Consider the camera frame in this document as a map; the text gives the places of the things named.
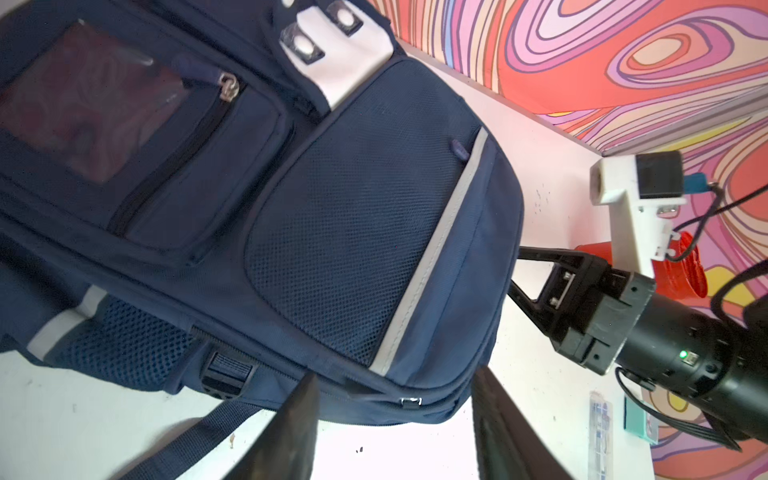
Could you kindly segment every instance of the reflective strip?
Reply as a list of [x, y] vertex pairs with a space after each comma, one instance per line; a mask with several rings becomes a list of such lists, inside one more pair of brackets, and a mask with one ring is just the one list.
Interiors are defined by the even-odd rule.
[[43, 360], [48, 352], [56, 346], [64, 335], [72, 329], [96, 315], [99, 303], [107, 296], [107, 292], [91, 285], [83, 296], [83, 301], [75, 308], [59, 313], [43, 325], [37, 334], [27, 344], [27, 350], [38, 359]]
[[384, 376], [389, 371], [389, 367], [392, 365], [392, 361], [397, 353], [397, 348], [400, 346], [402, 335], [405, 333], [408, 323], [411, 321], [413, 311], [416, 305], [419, 304], [419, 300], [424, 293], [424, 286], [429, 280], [429, 276], [432, 275], [432, 270], [435, 268], [435, 262], [440, 257], [443, 245], [445, 245], [445, 238], [451, 232], [451, 227], [456, 220], [456, 214], [458, 209], [464, 203], [464, 197], [467, 195], [469, 185], [472, 183], [472, 179], [475, 178], [475, 174], [480, 165], [480, 157], [482, 156], [483, 147], [485, 141], [488, 139], [488, 132], [481, 128], [478, 132], [478, 136], [475, 139], [475, 144], [472, 147], [472, 155], [469, 157], [469, 161], [464, 167], [462, 176], [458, 179], [456, 188], [451, 194], [448, 205], [445, 206], [445, 210], [442, 212], [440, 221], [435, 228], [435, 232], [432, 234], [432, 238], [429, 239], [427, 249], [422, 255], [422, 259], [419, 261], [419, 265], [416, 267], [416, 271], [411, 277], [411, 282], [406, 288], [406, 293], [402, 296], [400, 304], [395, 310], [395, 315], [392, 317], [392, 321], [387, 327], [384, 340], [382, 341], [379, 351], [376, 353], [373, 363], [368, 368], [371, 372], [378, 373]]

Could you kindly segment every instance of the navy webbing strap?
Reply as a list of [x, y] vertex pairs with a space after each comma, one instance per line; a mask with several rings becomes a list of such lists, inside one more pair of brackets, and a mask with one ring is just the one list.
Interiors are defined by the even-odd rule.
[[241, 423], [261, 410], [243, 402], [222, 402], [195, 426], [158, 453], [136, 465], [123, 480], [172, 480], [223, 442]]

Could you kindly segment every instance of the backpack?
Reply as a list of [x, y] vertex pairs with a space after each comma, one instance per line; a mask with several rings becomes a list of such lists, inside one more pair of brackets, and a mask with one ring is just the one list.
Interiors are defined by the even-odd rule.
[[332, 422], [461, 407], [521, 189], [371, 5], [37, 0], [0, 38], [3, 350], [225, 400], [221, 439], [308, 372]]

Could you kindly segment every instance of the red plastic cup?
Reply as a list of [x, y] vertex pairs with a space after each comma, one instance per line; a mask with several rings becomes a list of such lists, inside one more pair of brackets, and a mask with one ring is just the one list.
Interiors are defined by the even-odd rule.
[[[688, 233], [680, 234], [679, 240], [672, 240], [669, 248], [673, 249], [677, 255], [683, 253], [690, 245], [694, 237]], [[613, 263], [613, 253], [611, 251], [611, 242], [589, 243], [588, 245], [579, 245], [576, 250], [585, 253], [597, 255], [605, 258], [609, 263]], [[685, 300], [686, 298], [704, 298], [707, 296], [708, 285], [707, 277], [704, 275], [704, 268], [701, 266], [699, 257], [699, 247], [694, 247], [694, 251], [682, 262], [663, 262], [654, 263], [654, 274], [656, 275], [656, 293], [660, 293], [672, 300]]]

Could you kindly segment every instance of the psychedelic swirl pattern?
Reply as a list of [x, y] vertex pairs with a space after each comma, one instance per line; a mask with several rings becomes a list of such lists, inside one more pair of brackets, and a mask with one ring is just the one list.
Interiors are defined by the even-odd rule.
[[[402, 40], [600, 151], [627, 142], [633, 153], [682, 150], [686, 172], [720, 182], [726, 201], [768, 183], [768, 103], [732, 109], [768, 89], [764, 0], [370, 1]], [[715, 126], [643, 144], [701, 114]], [[694, 196], [676, 221], [701, 215], [710, 201]], [[712, 219], [699, 247], [712, 295], [768, 257], [768, 195]], [[751, 280], [728, 295], [725, 310], [740, 317], [766, 293], [768, 279]], [[709, 299], [687, 303], [706, 311]], [[647, 400], [704, 422], [664, 390]], [[768, 446], [757, 441], [737, 454], [668, 427], [661, 436], [652, 449], [660, 480], [768, 480]]]

